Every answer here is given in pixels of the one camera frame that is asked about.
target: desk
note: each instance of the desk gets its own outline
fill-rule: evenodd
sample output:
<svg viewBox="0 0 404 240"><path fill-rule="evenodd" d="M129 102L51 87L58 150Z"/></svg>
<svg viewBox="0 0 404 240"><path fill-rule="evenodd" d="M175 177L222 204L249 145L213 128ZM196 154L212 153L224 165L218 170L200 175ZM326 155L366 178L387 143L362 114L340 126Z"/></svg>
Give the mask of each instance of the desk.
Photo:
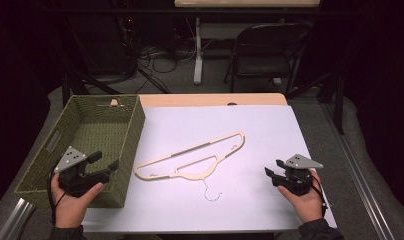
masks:
<svg viewBox="0 0 404 240"><path fill-rule="evenodd" d="M124 208L88 209L83 221L85 231L139 234L243 233L285 231L299 226L300 222L292 206L272 186L263 168L267 165L274 170L275 158L281 154L287 156L297 151L309 156L296 118L283 95L266 93L140 96L146 121L135 164L160 154L165 150L160 151L164 145L173 143L174 146L192 146L200 143L201 139L207 139L206 134L211 134L207 133L209 131L214 132L214 135L222 135L222 131L242 130L246 134L245 146L220 163L215 172L206 179L209 185L208 194L215 196L217 191L223 193L218 201L210 202L204 198L206 189L202 181L181 178L143 181L133 173ZM239 105L225 106L230 102ZM258 111L265 108L274 111ZM238 109L243 109L243 112L239 110L241 119L233 122L227 119L231 115L236 120L233 114ZM262 141L254 140L254 134L245 124L262 121L262 117L254 116L246 110L252 111L254 115L267 116L264 120L272 127L256 125L256 134L262 135L258 137ZM190 111L191 114L182 116L180 114L183 111ZM218 129L212 131L209 122L222 123ZM273 148L274 154L265 156L260 151L252 151L253 146L261 146L268 151ZM336 226L330 210L326 212L326 219L331 226Z"/></svg>
<svg viewBox="0 0 404 240"><path fill-rule="evenodd" d="M176 7L185 8L316 8L320 5L320 0L175 0ZM202 50L201 50L201 22L196 17L196 63L193 83L202 83Z"/></svg>

